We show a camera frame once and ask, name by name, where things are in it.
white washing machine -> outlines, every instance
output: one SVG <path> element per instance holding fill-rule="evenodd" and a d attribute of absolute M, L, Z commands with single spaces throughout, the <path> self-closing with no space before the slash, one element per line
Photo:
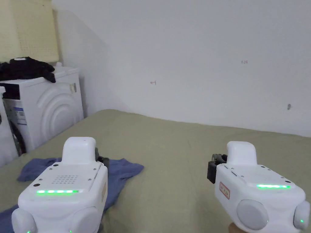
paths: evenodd
<path fill-rule="evenodd" d="M 56 83 L 43 77 L 0 82 L 7 90 L 3 99 L 22 153 L 83 119 L 79 70 L 56 66 L 54 74 Z"/>
<path fill-rule="evenodd" d="M 0 86 L 0 167 L 18 157 L 10 124 L 4 109 L 2 94 L 5 88 Z"/>

red label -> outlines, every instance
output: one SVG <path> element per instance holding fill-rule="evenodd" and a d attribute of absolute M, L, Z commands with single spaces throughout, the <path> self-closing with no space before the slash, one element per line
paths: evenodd
<path fill-rule="evenodd" d="M 221 182 L 219 184 L 219 189 L 226 196 L 226 198 L 228 198 L 228 200 L 229 200 L 230 199 L 230 190 Z"/>

blue cloth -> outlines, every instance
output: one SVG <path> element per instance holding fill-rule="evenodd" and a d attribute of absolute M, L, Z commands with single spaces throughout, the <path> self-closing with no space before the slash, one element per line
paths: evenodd
<path fill-rule="evenodd" d="M 23 167 L 17 180 L 35 180 L 47 167 L 60 161 L 61 158 L 32 159 Z M 120 160 L 111 159 L 109 161 L 108 194 L 104 212 L 115 204 L 126 181 L 139 174 L 143 169 L 143 165 L 131 163 L 124 158 Z M 16 208 L 18 208 L 18 205 L 0 213 L 0 233 L 14 233 L 11 215 Z"/>
<path fill-rule="evenodd" d="M 0 213 L 0 233 L 14 233 L 12 227 L 12 213 L 18 205 L 11 207 Z"/>

green indicator light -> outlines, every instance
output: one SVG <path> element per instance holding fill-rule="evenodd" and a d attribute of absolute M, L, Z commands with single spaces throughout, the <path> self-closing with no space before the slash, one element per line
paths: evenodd
<path fill-rule="evenodd" d="M 256 185 L 258 188 L 262 189 L 289 189 L 288 185 Z"/>
<path fill-rule="evenodd" d="M 78 193 L 79 190 L 38 190 L 37 193 Z"/>

green bedsheet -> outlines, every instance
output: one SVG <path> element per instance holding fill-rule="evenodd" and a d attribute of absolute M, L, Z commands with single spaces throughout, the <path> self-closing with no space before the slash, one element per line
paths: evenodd
<path fill-rule="evenodd" d="M 17 204 L 30 184 L 16 180 L 22 167 L 33 158 L 61 157 L 71 136 L 93 137 L 102 156 L 145 166 L 103 217 L 105 232 L 227 232 L 231 220 L 206 175 L 212 154 L 226 153 L 229 141 L 254 144 L 258 163 L 296 183 L 311 201 L 311 138 L 103 110 L 2 167 L 0 211 Z"/>

